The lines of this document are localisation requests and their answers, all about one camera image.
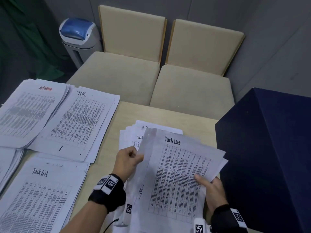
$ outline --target blue trash can lid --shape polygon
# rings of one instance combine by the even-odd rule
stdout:
[[[69,18],[61,29],[61,34],[68,38],[85,40],[89,27],[93,24],[86,19]]]

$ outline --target person's left hand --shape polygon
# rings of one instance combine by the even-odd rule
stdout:
[[[113,174],[125,181],[134,172],[136,165],[144,160],[144,155],[136,155],[137,150],[134,146],[119,150],[117,153]]]

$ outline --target beige chair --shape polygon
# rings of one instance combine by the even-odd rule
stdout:
[[[220,119],[234,105],[222,76],[243,39],[238,31],[177,19],[150,106]]]
[[[105,52],[95,52],[69,84],[149,105],[159,74],[165,17],[99,6]]]

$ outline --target dark blue box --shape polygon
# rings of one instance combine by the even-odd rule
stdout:
[[[247,226],[311,232],[311,98],[253,88],[215,129],[229,160],[220,178]]]

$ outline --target black wristband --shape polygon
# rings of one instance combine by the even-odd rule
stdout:
[[[105,205],[107,212],[112,212],[125,204],[126,193],[123,187],[124,183],[117,175],[104,176],[94,187],[89,201]]]
[[[211,218],[211,232],[217,233],[247,233],[246,224],[236,209],[224,204],[215,209]]]

